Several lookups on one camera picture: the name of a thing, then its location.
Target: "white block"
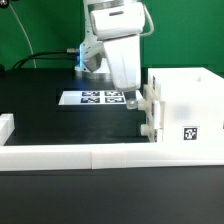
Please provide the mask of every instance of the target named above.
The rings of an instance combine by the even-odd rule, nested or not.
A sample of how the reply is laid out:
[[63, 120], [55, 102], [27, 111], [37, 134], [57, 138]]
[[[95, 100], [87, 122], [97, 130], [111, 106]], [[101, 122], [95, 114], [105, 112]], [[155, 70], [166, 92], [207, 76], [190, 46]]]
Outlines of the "white block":
[[14, 129], [13, 114], [2, 114], [0, 116], [0, 146], [5, 144]]
[[204, 68], [149, 69], [146, 124], [163, 142], [224, 141], [224, 80]]

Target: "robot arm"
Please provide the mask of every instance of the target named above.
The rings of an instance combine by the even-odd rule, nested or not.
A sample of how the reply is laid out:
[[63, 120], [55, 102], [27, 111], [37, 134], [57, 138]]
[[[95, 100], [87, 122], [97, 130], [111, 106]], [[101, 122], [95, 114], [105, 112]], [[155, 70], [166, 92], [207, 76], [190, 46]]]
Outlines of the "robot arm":
[[125, 93], [128, 109], [136, 108], [135, 91], [141, 83], [139, 39], [145, 18], [151, 28], [146, 35], [154, 30], [146, 7], [139, 0], [84, 0], [84, 8], [81, 63], [90, 72], [108, 67], [115, 89]]

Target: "black table surface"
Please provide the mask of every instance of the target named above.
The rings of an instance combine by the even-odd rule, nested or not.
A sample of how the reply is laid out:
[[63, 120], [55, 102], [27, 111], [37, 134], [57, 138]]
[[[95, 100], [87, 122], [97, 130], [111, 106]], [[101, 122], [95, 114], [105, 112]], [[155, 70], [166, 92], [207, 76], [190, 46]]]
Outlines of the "black table surface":
[[20, 69], [0, 79], [0, 113], [15, 114], [6, 145], [147, 142], [145, 113], [125, 105], [66, 105], [64, 90], [113, 90], [112, 82], [78, 79], [72, 69]]
[[[1, 112], [13, 111], [16, 116], [16, 132], [8, 145], [145, 141], [136, 128], [144, 116], [137, 111], [127, 113], [125, 106], [59, 108], [61, 90], [78, 88], [76, 84], [92, 88], [92, 82], [73, 78], [72, 72], [64, 70], [7, 72], [0, 80]], [[119, 115], [117, 119], [134, 128], [125, 130], [119, 125], [113, 132], [107, 128], [116, 125], [108, 120], [107, 126], [99, 121], [94, 126], [98, 116], [109, 119], [109, 115], [113, 117], [111, 123]], [[82, 128], [79, 133], [73, 130], [83, 117], [91, 136], [83, 136], [86, 130]], [[99, 133], [104, 137], [97, 140]], [[223, 222], [222, 166], [0, 172], [1, 224]]]

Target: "white plastic box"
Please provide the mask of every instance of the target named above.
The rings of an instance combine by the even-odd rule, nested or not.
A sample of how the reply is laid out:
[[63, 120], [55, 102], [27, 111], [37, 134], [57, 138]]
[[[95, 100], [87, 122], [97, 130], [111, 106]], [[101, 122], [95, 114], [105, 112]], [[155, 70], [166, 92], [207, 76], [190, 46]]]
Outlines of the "white plastic box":
[[224, 138], [224, 80], [205, 68], [148, 69], [139, 109], [146, 111], [141, 133], [151, 142]]

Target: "black and white pattern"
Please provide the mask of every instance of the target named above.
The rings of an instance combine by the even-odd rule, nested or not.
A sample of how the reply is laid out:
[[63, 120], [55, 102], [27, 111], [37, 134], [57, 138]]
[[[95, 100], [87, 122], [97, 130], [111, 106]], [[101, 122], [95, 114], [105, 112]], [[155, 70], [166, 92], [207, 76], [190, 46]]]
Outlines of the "black and white pattern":
[[158, 131], [155, 130], [154, 131], [154, 142], [157, 142], [158, 141]]
[[105, 96], [123, 96], [122, 92], [117, 91], [105, 91], [104, 94]]
[[106, 103], [124, 103], [123, 97], [106, 97], [105, 98]]
[[184, 140], [197, 140], [198, 127], [184, 127]]
[[100, 98], [97, 97], [97, 98], [82, 98], [81, 99], [81, 103], [86, 103], [86, 104], [98, 104], [100, 103]]
[[82, 96], [100, 96], [99, 91], [85, 91], [82, 92]]

